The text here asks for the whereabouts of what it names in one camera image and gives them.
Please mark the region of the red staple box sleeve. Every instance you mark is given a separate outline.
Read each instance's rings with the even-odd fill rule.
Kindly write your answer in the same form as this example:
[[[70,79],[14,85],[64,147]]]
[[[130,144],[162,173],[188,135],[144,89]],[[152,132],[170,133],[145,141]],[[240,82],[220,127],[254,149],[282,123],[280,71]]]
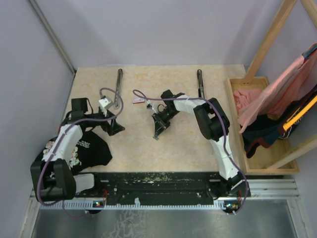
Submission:
[[[145,99],[139,98],[139,97],[135,97],[135,98],[133,98],[133,100],[132,100],[132,103],[133,103],[133,104],[139,104],[139,103],[144,103],[144,102],[145,102]]]

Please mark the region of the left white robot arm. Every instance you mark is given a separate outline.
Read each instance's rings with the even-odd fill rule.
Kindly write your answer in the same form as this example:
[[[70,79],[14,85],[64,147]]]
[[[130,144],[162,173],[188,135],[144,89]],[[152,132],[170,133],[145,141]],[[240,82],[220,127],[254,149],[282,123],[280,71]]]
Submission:
[[[108,144],[93,129],[100,127],[109,136],[125,130],[116,122],[109,109],[113,102],[103,96],[98,111],[92,111],[88,98],[71,100],[71,111],[62,121],[58,136],[49,140],[30,167],[37,200],[53,205],[62,200],[71,200],[86,191],[99,196],[103,184],[94,174],[84,174],[89,167],[106,166],[112,160]]]

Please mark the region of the black silver stapler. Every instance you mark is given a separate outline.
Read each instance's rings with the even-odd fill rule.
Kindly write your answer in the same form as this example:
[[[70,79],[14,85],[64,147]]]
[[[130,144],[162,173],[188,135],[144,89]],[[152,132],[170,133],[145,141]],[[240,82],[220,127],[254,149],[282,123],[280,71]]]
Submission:
[[[198,79],[198,92],[199,97],[205,98],[205,90],[204,90],[204,82],[203,82],[203,74],[202,70],[197,70],[197,79]]]
[[[120,99],[119,96],[121,94],[121,83],[123,78],[123,70],[120,68],[117,71],[117,81],[116,81],[116,89],[115,89],[115,98],[114,98],[114,109],[118,110],[120,108]]]

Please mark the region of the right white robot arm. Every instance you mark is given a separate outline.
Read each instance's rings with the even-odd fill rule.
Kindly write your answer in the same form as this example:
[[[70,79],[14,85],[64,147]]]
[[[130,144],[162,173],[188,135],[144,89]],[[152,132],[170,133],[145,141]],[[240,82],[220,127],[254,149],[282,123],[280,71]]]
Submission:
[[[201,98],[189,99],[184,93],[174,95],[170,90],[161,94],[165,103],[162,111],[154,109],[152,118],[155,123],[154,139],[170,127],[170,120],[179,112],[186,112],[195,116],[199,130],[208,140],[215,152],[219,175],[221,176],[221,190],[227,196],[233,196],[244,181],[241,170],[234,163],[229,145],[230,122],[219,102],[215,98],[204,101]]]

